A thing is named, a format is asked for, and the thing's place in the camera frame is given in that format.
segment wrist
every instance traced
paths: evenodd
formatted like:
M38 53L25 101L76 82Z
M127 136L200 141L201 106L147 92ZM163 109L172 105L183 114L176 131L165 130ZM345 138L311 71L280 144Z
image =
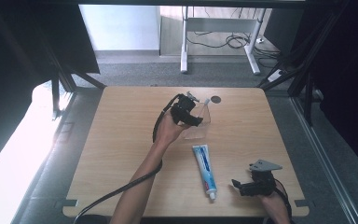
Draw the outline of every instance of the wrist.
M289 216L277 215L277 216L273 217L272 220L276 224L290 224Z
M163 141L156 141L153 143L151 149L155 151L165 152L170 144Z

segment toothpaste tube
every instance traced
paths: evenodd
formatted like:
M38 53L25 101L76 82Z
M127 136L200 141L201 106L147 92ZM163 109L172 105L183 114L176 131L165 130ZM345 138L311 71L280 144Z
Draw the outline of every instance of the toothpaste tube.
M205 186L206 193L212 200L216 199L216 184L214 183L211 162L209 161L208 145L193 146L194 155L199 163L202 181Z

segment wall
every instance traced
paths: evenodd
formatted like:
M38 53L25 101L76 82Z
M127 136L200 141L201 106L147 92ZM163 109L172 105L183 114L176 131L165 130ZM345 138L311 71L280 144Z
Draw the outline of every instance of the wall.
M159 50L159 7L80 5L94 50Z

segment white table leg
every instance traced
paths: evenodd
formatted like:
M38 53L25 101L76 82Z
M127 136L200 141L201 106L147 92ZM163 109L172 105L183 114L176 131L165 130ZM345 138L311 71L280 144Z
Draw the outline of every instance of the white table leg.
M180 72L187 72L187 11L188 7L185 7L183 17L183 40L182 40L182 52L180 57Z
M253 55L253 49L255 47L255 41L257 40L258 32L260 31L261 24L263 23L263 18L265 13L266 13L266 9L261 8L260 13L258 14L257 23L255 24L255 29L252 33L251 43L244 47L246 56L248 56L249 63L255 75L260 74L260 69L258 68L257 62L255 60L255 56Z

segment cable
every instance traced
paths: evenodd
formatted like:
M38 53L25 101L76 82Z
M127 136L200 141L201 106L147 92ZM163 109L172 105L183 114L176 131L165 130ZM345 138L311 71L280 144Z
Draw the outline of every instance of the cable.
M157 135L157 130L158 130L158 126L165 114L165 112L168 111L168 109L171 107L171 105L173 104L173 101L175 101L178 97L179 97L180 94L177 94L175 97L173 97L169 102L168 104L162 109L161 113L159 114L158 116L158 119L156 120L156 124L153 128L153 143L155 142L156 140L156 135ZM152 177L153 175L155 175L156 173L158 173L162 168L162 161L159 163L158 167L153 170L152 172L148 173L147 175L143 175L141 177L139 177L138 179L135 179L133 181L131 181L129 184L119 188L119 189L116 189L106 195L104 195L102 198L96 200L95 202L91 203L90 205L88 205L87 207L83 208L79 214L75 217L75 220L74 220L74 224L76 224L78 222L78 220L84 215L86 214L92 207L94 207L95 205L115 196L115 195L118 195L119 193L121 192L124 192L125 190L127 189L130 189L140 183L142 183L143 181L145 181L146 179Z
M208 15L208 17L210 17L209 13L207 12L207 8L205 7L204 8L204 11L205 13ZM242 12L243 12L243 7L237 7L235 8L235 10L231 13L231 16L230 18L233 18L234 14L236 11L239 11L239 16L238 16L238 19L241 18L241 15L242 15ZM257 11L257 8L255 8L255 11L254 11L254 15L253 15L253 18L255 17L255 13ZM249 17L249 14L250 14L250 8L248 8L248 12L247 12L247 16ZM184 15L184 11L183 11L183 8L182 8L182 18L183 20L185 19L185 15ZM193 32L196 36L202 36L202 35L208 35L208 34L212 34L213 32L203 32L203 33L197 33L197 32ZM243 36L241 35L236 35L234 33L232 33L231 35L228 35L226 37L226 41L224 44L221 44L221 45L218 45L218 46L211 46L211 45L207 45L207 44L204 44L204 43L200 43L200 42L196 42L196 41L193 41L193 40L190 40L188 38L188 36L186 37L186 40L191 43L191 44L194 44L194 45L202 45L204 47L207 47L207 48L212 48L212 49L219 49L219 48L222 48L224 46L229 46L230 48L232 49L241 49L243 47L245 47L247 44L250 44L251 42L251 36L250 35L247 35L245 33L242 33ZM259 49L258 47L254 47L254 50L255 50L255 53L258 54L258 55L261 55L261 56L264 56L263 58L258 58L258 62L260 63L261 66L263 67L267 67L267 68L272 68L271 66L266 66L264 65L261 60L266 60L266 59L269 59L269 60L277 60L281 55L281 53L277 50L265 50L265 49Z
M272 87L274 87L276 85L279 85L280 83L284 82L286 79L288 79L290 77L293 77L296 73L300 72L305 67L305 62L302 62L298 67L296 67L294 70L292 70L290 72L287 72L284 76L278 77L273 82L263 86L265 83L269 82L268 78L270 76L272 76L272 74L274 74L281 66L283 66L285 64L288 64L288 63L292 63L295 60L298 60L298 59L300 59L301 57L304 56L304 53L305 53L307 47L310 45L311 40L316 37L316 35L322 29L322 27L323 27L323 25L324 25L326 20L327 20L327 16L325 16L317 24L317 26L310 33L310 35L307 36L307 38L294 51L292 51L290 54L288 54L286 56L282 56L282 55L279 56L277 58L278 62L275 64L274 67L272 67L272 69L269 71L267 76L264 77L256 87L257 88L262 88L264 91L269 90L270 88L272 88Z
M106 199L109 199L115 195L118 195L119 193L127 190L127 189L130 189L138 184L140 184L141 182L145 181L146 179L150 178L151 176L155 175L156 173L158 173L162 168L162 161L159 163L158 167L150 172L149 174L147 175L144 175L144 176L141 176L139 177L138 179L135 179L133 181L131 181L129 184L115 190L115 191L112 191L108 194L106 194L105 196L103 196L102 198L98 199L97 201L91 203L89 206L83 208L83 210L80 211L80 213L76 216L75 218L75 221L74 221L74 224L76 224L78 222L78 220L80 219L80 217L82 217L86 212L88 212L92 207L94 207L95 205L97 205L98 203L101 203L103 201L105 201Z
M278 193L278 195L282 198L284 206L286 207L287 210L287 215L289 215L289 218L292 219L292 206L289 203L289 195L287 194L286 189L284 188L283 184L281 181L275 179L275 181L277 181L278 183L281 184L282 188L283 188L283 192L286 194L284 195L284 193L282 191L280 191L276 186L275 186L275 192Z
M255 12L257 11L257 7L255 7ZM252 17L252 19L255 19L255 12L254 12L254 16Z
M274 60L276 61L275 58L257 58L257 63L260 64L260 66L262 67L265 67L265 68L273 68L274 66L268 66L268 65L265 65L262 60Z

